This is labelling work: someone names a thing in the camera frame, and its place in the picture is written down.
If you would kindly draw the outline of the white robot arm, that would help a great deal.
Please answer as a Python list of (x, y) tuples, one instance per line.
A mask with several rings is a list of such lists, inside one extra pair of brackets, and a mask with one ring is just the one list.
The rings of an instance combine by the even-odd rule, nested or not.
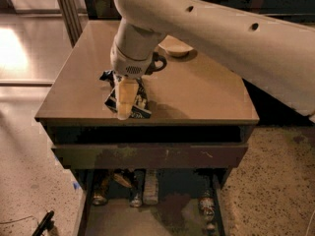
[(315, 120), (315, 29), (201, 0), (114, 0), (121, 23), (111, 47), (115, 73), (149, 72), (171, 35), (297, 113)]

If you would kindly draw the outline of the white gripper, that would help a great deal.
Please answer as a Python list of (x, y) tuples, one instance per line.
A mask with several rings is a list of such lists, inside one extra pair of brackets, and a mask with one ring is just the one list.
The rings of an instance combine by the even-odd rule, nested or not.
[(145, 59), (130, 58), (120, 51), (115, 43), (112, 44), (110, 50), (111, 68), (117, 76), (120, 76), (114, 79), (117, 118), (119, 120), (126, 120), (131, 115), (139, 88), (139, 84), (134, 79), (146, 74), (152, 63), (152, 57), (153, 53), (150, 53)]

